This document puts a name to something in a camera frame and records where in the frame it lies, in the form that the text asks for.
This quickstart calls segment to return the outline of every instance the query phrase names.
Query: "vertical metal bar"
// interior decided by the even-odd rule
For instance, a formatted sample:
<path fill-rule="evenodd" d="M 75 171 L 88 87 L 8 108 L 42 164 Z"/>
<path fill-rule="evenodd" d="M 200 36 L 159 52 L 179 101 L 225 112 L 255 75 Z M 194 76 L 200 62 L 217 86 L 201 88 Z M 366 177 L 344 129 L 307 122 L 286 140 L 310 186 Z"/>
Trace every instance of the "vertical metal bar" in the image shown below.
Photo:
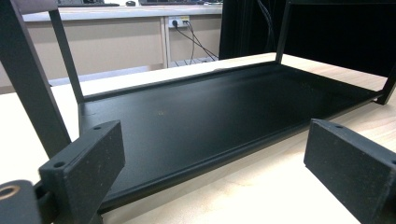
<path fill-rule="evenodd" d="M 169 17 L 161 17 L 161 36 L 163 48 L 163 68 L 171 65 L 171 48 L 169 42 Z"/>
<path fill-rule="evenodd" d="M 282 63 L 283 51 L 285 50 L 286 38 L 288 36 L 290 15 L 291 14 L 291 1 L 288 1 L 285 6 L 283 14 L 282 28 L 280 30 L 279 42 L 277 43 L 276 62 Z"/>
<path fill-rule="evenodd" d="M 12 0 L 0 1 L 0 61 L 51 158 L 70 144 L 50 85 L 23 18 Z"/>
<path fill-rule="evenodd" d="M 72 53 L 70 51 L 69 43 L 67 42 L 66 32 L 64 31 L 64 25 L 62 24 L 59 10 L 56 9 L 49 11 L 49 17 L 58 40 L 59 48 L 61 49 L 62 56 L 64 57 L 64 65 L 66 66 L 67 74 L 69 75 L 76 101 L 78 104 L 84 103 L 84 96 L 79 85 L 77 70 L 73 61 Z"/>
<path fill-rule="evenodd" d="M 384 88 L 382 89 L 382 92 L 384 94 L 381 97 L 379 97 L 375 102 L 380 105 L 387 104 L 395 87 L 396 87 L 396 64 L 393 65 L 393 68 L 388 76 L 387 82 L 385 83 Z"/>

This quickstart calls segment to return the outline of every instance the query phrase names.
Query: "computer keyboard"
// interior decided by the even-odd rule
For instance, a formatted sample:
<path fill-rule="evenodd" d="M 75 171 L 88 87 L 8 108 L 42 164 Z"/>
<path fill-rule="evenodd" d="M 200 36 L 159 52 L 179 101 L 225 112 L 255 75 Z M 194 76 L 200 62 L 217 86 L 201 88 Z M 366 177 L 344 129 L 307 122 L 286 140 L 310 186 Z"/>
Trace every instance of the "computer keyboard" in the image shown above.
<path fill-rule="evenodd" d="M 119 7 L 115 3 L 59 4 L 58 7 Z"/>

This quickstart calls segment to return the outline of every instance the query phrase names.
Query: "black cable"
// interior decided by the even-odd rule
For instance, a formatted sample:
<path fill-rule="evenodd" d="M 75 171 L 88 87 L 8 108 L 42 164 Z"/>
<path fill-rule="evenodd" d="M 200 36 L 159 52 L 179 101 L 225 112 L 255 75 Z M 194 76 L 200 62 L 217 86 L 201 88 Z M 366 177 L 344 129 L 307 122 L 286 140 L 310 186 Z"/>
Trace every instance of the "black cable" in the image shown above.
<path fill-rule="evenodd" d="M 273 14 L 273 10 L 271 9 L 271 0 L 268 0 L 268 10 L 270 11 L 270 15 Z"/>
<path fill-rule="evenodd" d="M 183 34 L 181 31 L 179 31 L 178 28 L 177 28 L 177 23 L 176 23 L 176 22 L 172 22 L 172 24 L 174 25 L 174 27 L 176 28 L 176 30 L 177 30 L 181 35 L 184 35 L 186 38 L 188 38 L 189 40 L 193 41 L 194 44 L 196 44 L 197 46 L 199 46 L 200 48 L 202 48 L 202 49 L 206 52 L 206 54 L 207 54 L 210 58 L 212 58 L 213 61 L 215 61 L 215 59 L 212 57 L 212 55 L 215 56 L 216 58 L 218 58 L 218 56 L 217 56 L 216 54 L 214 54 L 214 53 L 211 52 L 210 50 L 204 48 L 204 46 L 202 46 L 201 42 L 200 42 L 200 43 L 197 43 L 197 42 L 195 42 L 194 39 L 191 39 L 189 36 Z M 192 34 L 192 36 L 195 36 L 195 38 L 196 38 L 197 41 L 199 42 L 199 39 L 196 37 L 195 34 Z"/>
<path fill-rule="evenodd" d="M 201 59 L 197 59 L 198 61 L 200 61 L 201 63 L 206 63 L 205 61 L 202 61 Z"/>
<path fill-rule="evenodd" d="M 268 35 L 267 35 L 267 43 L 265 45 L 266 49 L 269 49 L 270 47 L 270 41 L 272 42 L 273 49 L 276 48 L 275 46 L 275 38 L 274 38 L 274 29 L 273 29 L 273 22 L 272 22 L 272 17 L 268 9 L 265 7 L 265 5 L 262 3 L 261 0 L 257 0 L 257 3 L 259 4 L 260 9 L 262 10 L 262 15 L 264 16 L 265 20 L 267 21 L 268 25 Z"/>
<path fill-rule="evenodd" d="M 195 37 L 194 37 L 194 31 L 192 29 L 190 29 L 190 31 L 192 33 L 192 54 L 191 54 L 191 58 L 190 58 L 190 65 L 191 65 L 192 58 L 194 57 L 194 47 L 195 47 L 194 39 L 195 39 Z"/>
<path fill-rule="evenodd" d="M 201 42 L 199 41 L 198 37 L 195 35 L 195 33 L 194 33 L 193 29 L 192 29 L 191 23 L 190 23 L 189 21 L 186 21 L 186 23 L 187 23 L 187 26 L 189 27 L 190 31 L 192 32 L 192 36 L 193 36 L 195 39 L 197 39 L 197 42 L 198 42 L 199 45 L 203 48 L 203 50 L 206 52 L 206 54 L 209 55 L 209 53 L 211 53 L 213 56 L 215 56 L 216 58 L 218 58 L 218 56 L 217 56 L 216 54 L 214 54 L 214 53 L 211 52 L 210 50 L 208 50 L 208 49 L 206 49 L 206 48 L 203 47 L 203 45 L 201 44 Z"/>
<path fill-rule="evenodd" d="M 206 48 L 204 48 L 202 45 L 198 44 L 198 43 L 195 42 L 195 41 L 194 41 L 194 44 L 196 44 L 196 45 L 198 45 L 199 47 L 201 47 L 201 48 L 207 53 Z M 207 53 L 207 55 L 209 55 L 209 57 L 211 57 L 211 58 L 213 59 L 213 61 L 215 61 L 215 59 L 214 59 L 210 54 Z"/>

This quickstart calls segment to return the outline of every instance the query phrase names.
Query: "black metal frame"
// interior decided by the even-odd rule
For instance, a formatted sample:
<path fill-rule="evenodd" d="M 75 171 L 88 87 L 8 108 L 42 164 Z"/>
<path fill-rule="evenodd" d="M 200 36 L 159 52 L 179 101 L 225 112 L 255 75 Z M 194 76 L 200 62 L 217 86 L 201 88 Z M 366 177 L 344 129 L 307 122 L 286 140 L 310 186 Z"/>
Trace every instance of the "black metal frame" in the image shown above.
<path fill-rule="evenodd" d="M 289 1 L 286 6 L 286 13 L 284 14 L 284 24 L 282 26 L 281 36 L 279 39 L 279 45 L 276 53 L 276 60 L 270 63 L 261 63 L 256 65 L 248 65 L 238 68 L 225 69 L 221 71 L 216 71 L 208 74 L 201 74 L 194 77 L 185 77 L 177 80 L 167 80 L 160 83 L 148 84 L 145 86 L 139 86 L 137 88 L 126 88 L 117 91 L 102 92 L 95 95 L 84 96 L 81 91 L 81 87 L 78 82 L 78 74 L 71 57 L 70 49 L 67 46 L 67 40 L 64 33 L 64 28 L 62 27 L 62 21 L 59 11 L 53 4 L 53 1 L 46 0 L 40 5 L 41 7 L 35 7 L 34 10 L 27 10 L 31 4 L 31 1 L 22 0 L 5 0 L 0 1 L 0 21 L 5 25 L 0 27 L 0 38 L 2 40 L 0 43 L 0 60 L 5 67 L 7 74 L 19 95 L 21 102 L 27 111 L 29 118 L 31 119 L 35 130 L 44 146 L 49 157 L 55 156 L 64 147 L 70 144 L 70 138 L 68 136 L 67 130 L 64 127 L 62 117 L 59 113 L 59 109 L 53 99 L 52 92 L 50 90 L 49 84 L 45 79 L 43 68 L 38 60 L 37 54 L 35 53 L 33 42 L 28 35 L 26 26 L 23 22 L 21 14 L 23 13 L 34 13 L 40 11 L 49 11 L 49 15 L 54 26 L 58 42 L 60 44 L 61 53 L 64 57 L 65 65 L 68 71 L 68 75 L 71 79 L 71 85 L 73 87 L 76 100 L 78 102 L 80 122 L 81 118 L 84 117 L 86 105 L 96 103 L 99 100 L 103 101 L 110 99 L 113 96 L 122 96 L 127 93 L 134 93 L 139 91 L 151 91 L 158 90 L 162 87 L 175 87 L 184 84 L 189 84 L 192 82 L 204 82 L 209 79 L 214 79 L 215 77 L 225 77 L 228 78 L 229 74 L 243 74 L 246 71 L 257 70 L 260 67 L 266 67 L 267 73 L 275 72 L 277 66 L 281 66 L 282 69 L 289 71 L 292 68 L 284 66 L 281 64 L 283 50 L 286 44 L 286 37 L 288 31 L 288 25 L 290 21 L 290 12 L 292 11 L 293 5 L 298 4 L 344 4 L 342 1 Z M 361 1 L 362 4 L 396 4 L 396 1 Z M 18 61 L 24 61 L 23 64 L 16 63 Z M 365 105 L 370 103 L 373 99 L 378 99 L 377 103 L 385 104 L 389 99 L 396 82 L 396 69 L 394 68 L 389 75 L 387 83 L 382 91 L 373 91 L 367 94 L 366 98 L 361 98 L 361 102 L 355 102 L 353 105 L 349 105 L 346 108 L 334 109 L 334 114 L 320 114 L 326 118 L 331 116 L 339 115 L 340 113 L 345 113 L 350 109 Z M 297 69 L 292 72 L 298 72 L 302 77 L 306 77 L 307 73 L 302 71 L 297 71 Z M 321 81 L 328 82 L 328 85 L 332 85 L 329 79 L 323 78 Z M 191 164 L 190 166 L 184 168 L 184 170 L 178 173 L 168 174 L 163 176 L 162 179 L 152 180 L 147 185 L 134 186 L 132 189 L 123 190 L 122 192 L 117 192 L 106 198 L 106 201 L 102 204 L 100 212 L 106 212 L 113 208 L 122 206 L 123 204 L 129 203 L 140 199 L 142 197 L 148 196 L 152 193 L 158 192 L 162 189 L 174 186 L 177 183 L 193 178 L 197 175 L 203 174 L 204 172 L 210 171 L 214 168 L 221 166 L 227 162 L 234 161 L 238 158 L 246 156 L 254 151 L 257 151 L 263 147 L 269 146 L 275 142 L 278 142 L 294 133 L 303 131 L 307 128 L 308 120 L 299 120 L 300 123 L 293 127 L 289 127 L 288 130 L 281 130 L 278 132 L 276 130 L 270 135 L 266 135 L 260 139 L 256 139 L 252 142 L 246 142 L 242 146 L 236 148 L 230 148 L 227 153 L 221 153 L 214 158 L 206 158 L 198 164 Z M 85 129 L 88 129 L 80 123 L 80 130 L 84 133 Z"/>
<path fill-rule="evenodd" d="M 379 4 L 396 4 L 396 3 L 391 0 L 381 0 L 381 1 L 375 1 L 375 0 L 362 0 L 362 1 L 360 1 L 360 0 L 355 0 L 355 1 L 289 0 L 289 2 L 286 3 L 285 13 L 283 15 L 282 28 L 280 30 L 279 42 L 278 42 L 278 47 L 277 47 L 277 51 L 276 51 L 276 62 L 282 63 L 282 56 L 283 56 L 283 51 L 284 51 L 285 45 L 286 45 L 286 39 L 288 37 L 290 14 L 291 14 L 293 5 L 368 5 L 368 4 L 379 5 Z M 388 79 L 387 79 L 386 84 L 384 85 L 383 90 L 379 91 L 379 92 L 381 92 L 382 95 L 380 97 L 378 97 L 378 99 L 375 102 L 380 105 L 385 105 L 388 102 L 395 87 L 396 87 L 396 62 L 388 75 Z"/>
<path fill-rule="evenodd" d="M 97 211 L 125 164 L 119 121 L 93 127 L 39 168 L 33 187 L 0 185 L 4 223 L 103 223 Z"/>

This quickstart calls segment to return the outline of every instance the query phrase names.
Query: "screw hole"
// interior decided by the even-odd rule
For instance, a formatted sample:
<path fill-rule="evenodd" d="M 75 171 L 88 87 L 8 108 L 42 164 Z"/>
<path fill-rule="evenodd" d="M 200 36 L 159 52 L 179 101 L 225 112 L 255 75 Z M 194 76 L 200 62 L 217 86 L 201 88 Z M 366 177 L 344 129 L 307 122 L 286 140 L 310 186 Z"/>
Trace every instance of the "screw hole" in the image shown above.
<path fill-rule="evenodd" d="M 14 196 L 20 191 L 20 187 L 16 185 L 6 186 L 0 189 L 0 201 Z"/>
<path fill-rule="evenodd" d="M 59 167 L 62 167 L 62 166 L 64 166 L 64 162 L 62 162 L 62 161 L 56 162 L 56 163 L 53 165 L 53 167 L 55 167 L 55 168 L 59 168 Z"/>

